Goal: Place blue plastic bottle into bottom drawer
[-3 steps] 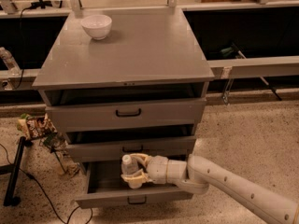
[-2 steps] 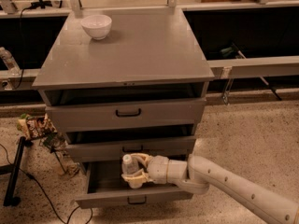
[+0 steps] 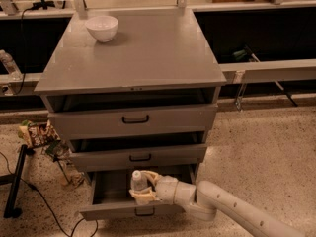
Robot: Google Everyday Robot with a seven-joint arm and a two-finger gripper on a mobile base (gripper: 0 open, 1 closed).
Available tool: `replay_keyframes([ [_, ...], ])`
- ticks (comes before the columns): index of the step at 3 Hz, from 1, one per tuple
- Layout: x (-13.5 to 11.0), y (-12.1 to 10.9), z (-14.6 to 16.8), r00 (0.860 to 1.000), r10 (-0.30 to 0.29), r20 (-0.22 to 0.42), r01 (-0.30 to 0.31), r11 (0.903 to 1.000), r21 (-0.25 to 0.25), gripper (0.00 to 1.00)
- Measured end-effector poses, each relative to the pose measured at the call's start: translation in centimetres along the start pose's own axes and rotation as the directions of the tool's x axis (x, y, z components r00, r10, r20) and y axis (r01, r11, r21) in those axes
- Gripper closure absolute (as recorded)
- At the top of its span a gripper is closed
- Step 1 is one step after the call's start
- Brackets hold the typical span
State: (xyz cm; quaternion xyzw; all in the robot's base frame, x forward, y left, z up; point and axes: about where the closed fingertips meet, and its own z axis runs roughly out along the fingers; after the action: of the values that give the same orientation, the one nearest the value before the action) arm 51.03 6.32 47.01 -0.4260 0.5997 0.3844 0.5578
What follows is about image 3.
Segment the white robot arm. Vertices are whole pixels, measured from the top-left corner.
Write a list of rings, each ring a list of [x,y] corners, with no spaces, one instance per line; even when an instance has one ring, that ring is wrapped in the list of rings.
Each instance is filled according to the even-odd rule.
[[[193,185],[153,171],[134,170],[129,193],[139,205],[149,205],[154,201],[178,205],[186,213],[204,221],[213,220],[220,210],[254,237],[305,237],[304,233],[210,181]]]

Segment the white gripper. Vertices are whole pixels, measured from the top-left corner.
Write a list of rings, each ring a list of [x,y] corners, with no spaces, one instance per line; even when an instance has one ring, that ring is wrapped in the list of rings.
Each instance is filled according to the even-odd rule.
[[[141,191],[130,189],[129,193],[138,205],[147,205],[158,199],[167,204],[174,203],[178,179],[171,176],[162,177],[159,173],[149,170],[142,170],[141,173],[146,177],[148,185],[155,187],[156,193],[151,187]]]

